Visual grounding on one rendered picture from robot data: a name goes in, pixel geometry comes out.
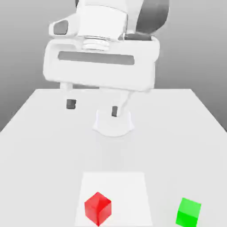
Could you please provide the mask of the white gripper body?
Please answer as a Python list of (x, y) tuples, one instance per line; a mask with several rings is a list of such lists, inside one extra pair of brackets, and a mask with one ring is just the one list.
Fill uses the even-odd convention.
[(52, 82), (145, 91), (155, 84), (160, 42), (121, 40), (107, 51), (83, 48), (83, 39), (53, 39), (45, 50), (43, 75)]

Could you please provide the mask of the small red cube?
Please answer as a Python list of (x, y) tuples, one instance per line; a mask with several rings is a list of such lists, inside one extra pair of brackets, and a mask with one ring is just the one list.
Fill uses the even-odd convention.
[(112, 214), (112, 201), (99, 192), (84, 202), (84, 207), (86, 217), (98, 227)]

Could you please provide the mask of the small green cube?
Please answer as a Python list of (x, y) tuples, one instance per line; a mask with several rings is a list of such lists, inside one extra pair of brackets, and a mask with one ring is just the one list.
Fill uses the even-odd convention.
[(196, 227), (201, 203), (182, 198), (176, 216), (176, 224), (181, 227)]

